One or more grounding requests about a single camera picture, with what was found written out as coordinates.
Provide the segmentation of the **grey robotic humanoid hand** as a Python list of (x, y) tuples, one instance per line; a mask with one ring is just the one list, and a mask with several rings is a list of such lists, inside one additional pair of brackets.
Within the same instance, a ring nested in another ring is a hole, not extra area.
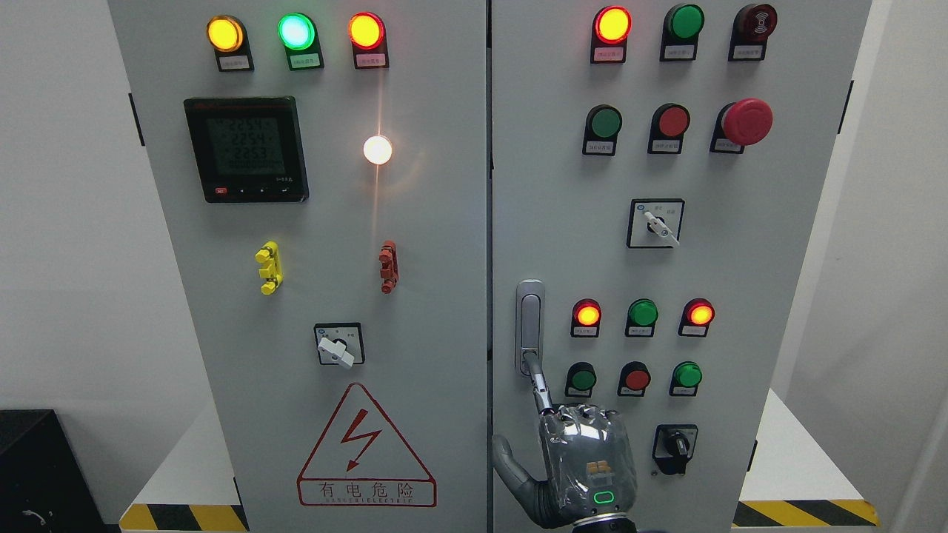
[(548, 479), (536, 481), (513, 457), (504, 436), (493, 436), (493, 465), (501, 481), (543, 529), (626, 514), (637, 494), (629, 435), (617, 411), (592, 404), (555, 406), (534, 354), (526, 360), (538, 409), (538, 434)]

